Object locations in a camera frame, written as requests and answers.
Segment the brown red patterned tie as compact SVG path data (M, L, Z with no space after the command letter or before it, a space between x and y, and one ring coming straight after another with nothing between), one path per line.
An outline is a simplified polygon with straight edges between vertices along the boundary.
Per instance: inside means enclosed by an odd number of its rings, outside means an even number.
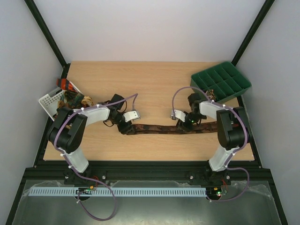
M191 126L183 126L176 124L174 126L164 125L148 125L148 124L133 124L123 131L124 135L188 135L188 134L205 134L216 133L218 131L217 122L196 123Z

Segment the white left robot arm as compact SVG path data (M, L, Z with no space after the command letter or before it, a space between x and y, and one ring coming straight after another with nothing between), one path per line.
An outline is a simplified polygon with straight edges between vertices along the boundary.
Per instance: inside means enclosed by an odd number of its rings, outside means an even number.
M80 148L85 128L99 121L111 120L118 125L119 131L123 132L132 125L132 120L137 119L140 119L138 111L120 113L112 104L97 104L74 110L63 107L59 110L46 137L66 159L70 167L78 173L83 173L89 166Z

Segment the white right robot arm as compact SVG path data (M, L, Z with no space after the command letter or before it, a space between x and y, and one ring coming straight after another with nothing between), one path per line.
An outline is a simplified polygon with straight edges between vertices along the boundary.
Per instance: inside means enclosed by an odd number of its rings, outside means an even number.
M232 108L213 100L197 100L191 104L191 109L191 113L184 113L173 108L171 118L178 120L186 129L190 129L191 125L206 117L216 120L219 146L214 156L209 159L210 169L204 172L205 180L213 184L221 178L220 171L228 168L233 156L253 137L246 111L244 107Z

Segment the rolled tie in tray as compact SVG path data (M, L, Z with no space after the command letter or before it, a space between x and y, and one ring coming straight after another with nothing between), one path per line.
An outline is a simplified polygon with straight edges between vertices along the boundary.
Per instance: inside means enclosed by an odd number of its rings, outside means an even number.
M209 90L207 90L206 92L205 92L205 94L207 95L207 97L210 99L210 100L216 100L216 96L215 96L215 94L214 94L214 90L211 90L211 89L209 89Z

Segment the beige patterned tie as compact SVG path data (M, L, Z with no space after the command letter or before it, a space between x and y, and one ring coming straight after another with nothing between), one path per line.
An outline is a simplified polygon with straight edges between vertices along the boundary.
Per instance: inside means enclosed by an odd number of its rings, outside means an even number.
M94 105L92 98L89 96L84 96L81 101L81 104L84 108L92 107Z

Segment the green compartment tray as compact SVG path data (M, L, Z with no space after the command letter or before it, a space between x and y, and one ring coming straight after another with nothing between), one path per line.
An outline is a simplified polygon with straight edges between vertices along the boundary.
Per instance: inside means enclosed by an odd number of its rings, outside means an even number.
M190 85L203 92L212 90L215 101L225 103L244 94L251 82L232 63L225 61L191 75Z

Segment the green orange patterned tie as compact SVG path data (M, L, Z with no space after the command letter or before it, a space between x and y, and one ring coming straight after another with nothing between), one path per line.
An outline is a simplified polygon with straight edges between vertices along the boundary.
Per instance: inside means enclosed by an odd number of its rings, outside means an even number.
M65 91L58 101L56 111L58 112L59 109L63 107L67 107L70 109L81 108L83 106L83 98L84 95L80 92Z

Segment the red navy striped tie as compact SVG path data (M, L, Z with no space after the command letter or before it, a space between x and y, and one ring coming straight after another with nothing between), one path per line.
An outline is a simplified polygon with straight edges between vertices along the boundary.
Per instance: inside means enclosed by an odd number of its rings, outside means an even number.
M57 79L56 85L60 87L62 90L66 90L70 92L78 92L75 86L66 78Z

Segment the white perforated plastic basket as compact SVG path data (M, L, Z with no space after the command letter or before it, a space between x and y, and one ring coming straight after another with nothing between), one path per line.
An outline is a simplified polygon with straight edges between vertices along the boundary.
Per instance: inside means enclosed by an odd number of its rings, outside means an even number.
M38 102L40 103L40 105L42 106L42 108L45 110L45 112L48 114L48 116L51 118L52 121L54 121L57 117L58 114L58 112L56 111L57 104L60 97L63 95L65 91L66 90L62 90L60 87L57 87L53 91L49 92L48 94L44 95L38 100Z

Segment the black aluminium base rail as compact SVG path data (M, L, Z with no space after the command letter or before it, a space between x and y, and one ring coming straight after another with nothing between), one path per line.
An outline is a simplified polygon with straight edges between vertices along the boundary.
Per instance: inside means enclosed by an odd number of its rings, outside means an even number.
M256 161L233 161L234 171L209 172L206 161L199 162L131 162L91 161L85 176L105 183L114 181L175 181L200 185L220 186L223 183L246 180L267 181L274 184L270 169L264 169ZM63 184L87 186L91 181L79 178L62 161L48 161L25 169L22 183L28 180L60 180Z

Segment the black frame post right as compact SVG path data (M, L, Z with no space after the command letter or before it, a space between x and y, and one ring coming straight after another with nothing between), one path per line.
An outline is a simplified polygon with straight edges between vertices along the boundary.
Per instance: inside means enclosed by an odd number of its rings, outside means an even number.
M265 0L264 1L261 9L259 10L252 25L250 26L246 36L244 37L243 41L241 42L241 45L239 46L233 60L231 61L231 63L234 66L236 66L238 64L238 62L240 61L242 55L244 54L245 50L247 49L252 38L256 34L257 30L259 29L260 25L262 24L263 20L265 19L266 15L268 14L268 12L271 9L274 2L275 2L275 0Z

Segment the black frame post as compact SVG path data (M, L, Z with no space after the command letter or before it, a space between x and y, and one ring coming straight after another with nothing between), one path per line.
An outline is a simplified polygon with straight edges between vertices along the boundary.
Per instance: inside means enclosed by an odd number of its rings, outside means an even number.
M275 2L275 0L265 0L264 1L261 9L259 10L252 25L250 26L246 36L244 37L243 41L241 42L241 45L239 46L233 60L231 61L231 63L234 66L236 66L238 64L238 62L240 61L242 55L244 54L245 50L247 49L252 38L256 34L257 30L259 29L260 25L262 24L263 20L265 19L266 15L268 14L268 12L271 9L274 2Z
M46 38L49 46L51 47L53 53L55 54L57 60L59 61L60 65L63 68L66 68L68 66L66 60L64 59L56 41L54 40L54 37L52 36L46 22L44 21L37 5L35 4L34 0L24 0L26 3L29 11L31 12L32 16L34 17L35 21L37 22L40 30L42 31L44 37Z

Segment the black frame post left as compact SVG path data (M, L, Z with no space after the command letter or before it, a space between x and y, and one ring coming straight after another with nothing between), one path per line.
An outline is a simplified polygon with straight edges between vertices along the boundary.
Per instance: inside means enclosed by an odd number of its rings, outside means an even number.
M34 0L24 0L26 3L29 11L31 12L32 16L34 17L35 21L37 22L40 30L42 31L44 37L46 38L49 46L51 47L53 53L55 54L57 60L59 61L60 65L63 68L66 68L68 66L66 60L64 59L56 41L54 40L54 37L52 36L46 22L44 21L37 5L35 4Z

